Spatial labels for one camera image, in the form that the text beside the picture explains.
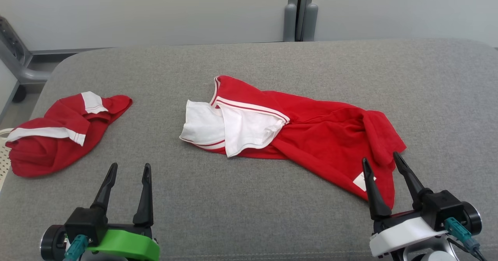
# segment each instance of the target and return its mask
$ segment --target teal connector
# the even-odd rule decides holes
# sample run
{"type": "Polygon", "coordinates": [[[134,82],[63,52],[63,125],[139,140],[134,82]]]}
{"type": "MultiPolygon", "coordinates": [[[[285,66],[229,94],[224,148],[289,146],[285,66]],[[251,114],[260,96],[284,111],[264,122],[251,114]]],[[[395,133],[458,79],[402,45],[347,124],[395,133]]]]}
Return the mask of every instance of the teal connector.
{"type": "Polygon", "coordinates": [[[462,242],[470,254],[476,255],[475,252],[479,250],[480,244],[472,238],[472,234],[458,220],[450,217],[445,220],[444,227],[450,235],[462,242]]]}
{"type": "Polygon", "coordinates": [[[87,250],[88,240],[85,235],[78,235],[74,238],[73,243],[71,243],[69,249],[64,254],[64,257],[69,260],[77,261],[83,252],[87,250]]]}

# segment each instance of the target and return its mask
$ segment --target white plastic basket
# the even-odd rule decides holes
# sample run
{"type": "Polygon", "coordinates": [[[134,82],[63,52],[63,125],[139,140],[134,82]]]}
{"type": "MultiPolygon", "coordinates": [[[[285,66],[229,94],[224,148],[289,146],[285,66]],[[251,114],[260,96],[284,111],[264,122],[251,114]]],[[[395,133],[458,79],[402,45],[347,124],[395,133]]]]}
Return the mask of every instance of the white plastic basket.
{"type": "Polygon", "coordinates": [[[0,130],[0,190],[4,184],[5,176],[7,176],[7,172],[9,172],[9,169],[11,168],[11,160],[9,159],[9,152],[11,149],[5,147],[5,140],[12,130],[13,128],[0,130]]]}

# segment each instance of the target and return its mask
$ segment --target white wall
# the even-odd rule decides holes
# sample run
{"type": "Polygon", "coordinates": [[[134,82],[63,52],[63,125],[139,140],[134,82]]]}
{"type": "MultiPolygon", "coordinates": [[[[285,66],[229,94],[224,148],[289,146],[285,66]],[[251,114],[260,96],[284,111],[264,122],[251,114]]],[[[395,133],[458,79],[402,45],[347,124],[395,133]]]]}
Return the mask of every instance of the white wall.
{"type": "Polygon", "coordinates": [[[281,41],[288,0],[0,0],[31,51],[281,41]]]}
{"type": "Polygon", "coordinates": [[[315,41],[456,37],[498,47],[498,0],[313,0],[315,41]]]}
{"type": "Polygon", "coordinates": [[[12,75],[11,71],[0,60],[0,119],[6,105],[11,101],[11,94],[17,82],[16,77],[12,75]]]}

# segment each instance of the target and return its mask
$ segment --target white trim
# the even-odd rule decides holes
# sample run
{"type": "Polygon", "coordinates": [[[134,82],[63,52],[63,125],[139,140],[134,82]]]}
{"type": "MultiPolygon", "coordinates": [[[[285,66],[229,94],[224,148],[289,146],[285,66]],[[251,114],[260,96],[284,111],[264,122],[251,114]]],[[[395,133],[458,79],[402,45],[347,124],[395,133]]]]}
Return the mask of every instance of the white trim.
{"type": "Polygon", "coordinates": [[[212,150],[212,149],[223,148],[224,147],[224,142],[221,142],[219,144],[215,144],[215,145],[212,145],[212,146],[203,146],[203,145],[198,145],[198,144],[194,144],[194,145],[197,146],[197,147],[200,147],[202,149],[212,150]]]}
{"type": "Polygon", "coordinates": [[[188,139],[181,137],[181,135],[180,135],[180,139],[183,140],[184,142],[188,142],[190,144],[195,144],[196,146],[199,146],[199,147],[205,148],[205,149],[216,149],[216,148],[224,147],[224,139],[220,139],[217,142],[213,142],[213,144],[198,144],[196,142],[193,142],[192,140],[188,140],[188,139]]]}
{"type": "Polygon", "coordinates": [[[221,84],[221,82],[219,82],[219,80],[218,80],[218,77],[219,76],[215,77],[215,93],[213,94],[213,98],[211,98],[211,101],[209,102],[209,105],[213,105],[213,102],[214,102],[214,100],[216,98],[217,90],[219,88],[219,85],[221,84]]]}
{"type": "Polygon", "coordinates": [[[253,105],[251,103],[235,102],[234,100],[228,100],[228,99],[222,98],[220,96],[218,96],[216,98],[215,103],[217,103],[217,105],[225,105],[225,106],[231,107],[233,109],[239,109],[239,110],[242,109],[242,110],[247,110],[250,112],[270,114],[270,115],[275,116],[279,119],[282,119],[283,121],[285,121],[285,124],[290,122],[290,118],[287,115],[285,115],[277,110],[270,109],[268,107],[262,107],[260,105],[253,105]]]}
{"type": "Polygon", "coordinates": [[[103,111],[107,111],[102,104],[102,98],[91,91],[86,91],[81,93],[83,98],[83,102],[85,103],[85,110],[87,113],[99,113],[103,111]]]}
{"type": "Polygon", "coordinates": [[[25,129],[25,128],[17,128],[13,130],[10,135],[7,137],[7,142],[13,142],[23,137],[53,137],[53,138],[66,138],[69,137],[73,142],[83,146],[85,142],[86,135],[82,133],[77,133],[73,130],[69,130],[64,127],[47,127],[47,128],[33,128],[33,129],[25,129]]]}
{"type": "Polygon", "coordinates": [[[228,158],[233,157],[233,156],[237,156],[240,153],[242,153],[242,151],[244,151],[244,149],[247,149],[247,148],[263,149],[263,148],[267,147],[275,139],[275,137],[280,132],[280,130],[281,130],[281,128],[276,130],[276,131],[273,131],[272,136],[268,137],[264,142],[262,142],[261,138],[246,137],[246,138],[244,138],[245,144],[243,144],[241,147],[239,147],[237,151],[234,151],[234,149],[231,149],[230,147],[228,149],[226,149],[226,156],[228,158]]]}

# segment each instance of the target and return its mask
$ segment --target white sleeve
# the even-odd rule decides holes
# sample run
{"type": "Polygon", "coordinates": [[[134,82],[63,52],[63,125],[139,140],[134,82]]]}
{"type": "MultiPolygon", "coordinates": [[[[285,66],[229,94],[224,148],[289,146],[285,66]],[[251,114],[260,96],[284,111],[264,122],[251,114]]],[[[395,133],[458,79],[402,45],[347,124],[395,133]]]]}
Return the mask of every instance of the white sleeve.
{"type": "Polygon", "coordinates": [[[221,110],[213,108],[209,103],[187,101],[185,124],[180,139],[197,146],[211,146],[223,141],[224,123],[221,110]]]}
{"type": "Polygon", "coordinates": [[[251,112],[219,105],[223,113],[226,156],[246,148],[265,148],[284,125],[281,119],[262,112],[251,112]]]}

